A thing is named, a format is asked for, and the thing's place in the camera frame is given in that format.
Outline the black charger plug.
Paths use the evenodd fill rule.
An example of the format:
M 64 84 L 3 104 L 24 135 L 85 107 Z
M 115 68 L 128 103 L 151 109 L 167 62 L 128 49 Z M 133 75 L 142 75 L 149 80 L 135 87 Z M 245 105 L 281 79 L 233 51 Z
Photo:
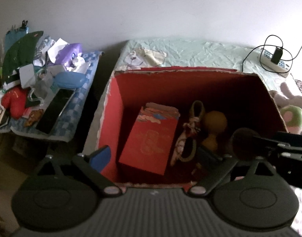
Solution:
M 276 47 L 271 62 L 278 65 L 283 54 L 283 47 Z

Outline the red strawberry plush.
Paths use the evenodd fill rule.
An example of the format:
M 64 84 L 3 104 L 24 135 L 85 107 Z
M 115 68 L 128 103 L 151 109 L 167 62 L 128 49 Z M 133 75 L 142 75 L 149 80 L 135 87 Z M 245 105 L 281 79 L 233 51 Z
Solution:
M 25 111 L 25 103 L 28 96 L 28 89 L 14 87 L 10 89 L 1 99 L 1 105 L 9 109 L 10 116 L 16 120 L 22 117 Z

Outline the small red patterned gift box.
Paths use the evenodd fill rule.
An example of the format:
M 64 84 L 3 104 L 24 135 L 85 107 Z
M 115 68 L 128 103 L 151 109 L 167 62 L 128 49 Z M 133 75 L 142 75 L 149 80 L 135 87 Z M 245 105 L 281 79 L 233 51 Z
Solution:
M 178 109 L 146 103 L 130 131 L 119 158 L 122 166 L 163 176 L 180 117 Z

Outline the white bunny plush toy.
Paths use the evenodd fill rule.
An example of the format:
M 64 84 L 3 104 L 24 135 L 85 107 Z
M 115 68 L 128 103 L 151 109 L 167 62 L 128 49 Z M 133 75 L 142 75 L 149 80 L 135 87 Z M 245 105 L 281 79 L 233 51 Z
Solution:
M 302 95 L 294 95 L 285 82 L 280 85 L 280 90 L 280 93 L 275 90 L 269 91 L 270 96 L 279 109 L 288 105 L 294 105 L 302 109 Z

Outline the blue glasses case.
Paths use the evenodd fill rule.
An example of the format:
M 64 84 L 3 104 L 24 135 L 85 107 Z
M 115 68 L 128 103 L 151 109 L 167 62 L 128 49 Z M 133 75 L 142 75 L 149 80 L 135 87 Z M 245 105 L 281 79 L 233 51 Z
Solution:
M 86 82 L 86 76 L 78 72 L 61 72 L 54 77 L 54 81 L 59 88 L 77 89 Z

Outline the dark green paper fan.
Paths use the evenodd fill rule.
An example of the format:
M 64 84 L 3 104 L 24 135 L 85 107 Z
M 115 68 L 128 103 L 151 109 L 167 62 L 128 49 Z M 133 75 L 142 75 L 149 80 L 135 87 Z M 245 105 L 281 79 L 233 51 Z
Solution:
M 28 33 L 8 49 L 2 66 L 2 82 L 6 82 L 17 68 L 33 62 L 36 45 L 43 34 L 44 31 Z

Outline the green mushroom plush toy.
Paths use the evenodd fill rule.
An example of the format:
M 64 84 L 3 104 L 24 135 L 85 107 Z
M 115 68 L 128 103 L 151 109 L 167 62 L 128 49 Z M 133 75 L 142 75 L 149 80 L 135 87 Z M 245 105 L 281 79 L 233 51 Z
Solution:
M 302 134 L 302 109 L 298 106 L 287 105 L 280 109 L 280 114 L 287 130 L 292 134 Z

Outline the blue checkered cloth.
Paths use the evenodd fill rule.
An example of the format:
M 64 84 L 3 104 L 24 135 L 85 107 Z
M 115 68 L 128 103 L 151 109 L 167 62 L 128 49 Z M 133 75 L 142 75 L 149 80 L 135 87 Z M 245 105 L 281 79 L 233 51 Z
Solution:
M 102 54 L 101 51 L 93 51 L 82 55 L 85 62 L 89 63 L 89 67 L 80 88 L 59 89 L 58 94 L 52 99 L 37 123 L 25 127 L 26 120 L 24 118 L 11 119 L 8 124 L 9 131 L 19 136 L 34 139 L 71 141 L 80 121 Z

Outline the black smartphone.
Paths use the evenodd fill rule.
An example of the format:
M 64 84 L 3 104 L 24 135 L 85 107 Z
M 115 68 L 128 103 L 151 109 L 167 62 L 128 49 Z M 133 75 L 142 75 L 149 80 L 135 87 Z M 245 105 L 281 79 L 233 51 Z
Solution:
M 50 134 L 74 93 L 75 90 L 72 89 L 59 89 L 37 123 L 36 129 Z

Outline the brown wooden ball massager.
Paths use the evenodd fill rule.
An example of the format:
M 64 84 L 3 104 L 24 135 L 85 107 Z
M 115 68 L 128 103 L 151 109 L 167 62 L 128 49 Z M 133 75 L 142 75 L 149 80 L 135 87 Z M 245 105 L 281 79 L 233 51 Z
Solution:
M 217 151 L 217 136 L 223 133 L 227 127 L 226 116 L 219 111 L 208 112 L 204 116 L 204 127 L 208 131 L 208 135 L 201 144 L 210 151 Z

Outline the large red cardboard box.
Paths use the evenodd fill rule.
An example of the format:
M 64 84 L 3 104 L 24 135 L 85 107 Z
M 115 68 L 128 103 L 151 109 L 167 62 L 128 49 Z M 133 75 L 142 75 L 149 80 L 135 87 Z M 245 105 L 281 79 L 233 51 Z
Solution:
M 112 182 L 186 183 L 190 178 L 182 170 L 172 177 L 138 172 L 119 163 L 134 122 L 146 103 L 172 106 L 178 109 L 178 119 L 172 149 L 189 118 L 194 101 L 202 101 L 205 110 L 219 111 L 227 119 L 226 134 L 239 128 L 257 133 L 285 132 L 286 125 L 267 88 L 256 74 L 234 70 L 214 70 L 196 67 L 173 67 L 117 72 L 111 79 L 109 93 L 101 117 L 98 147 L 109 146 L 111 160 L 101 172 Z

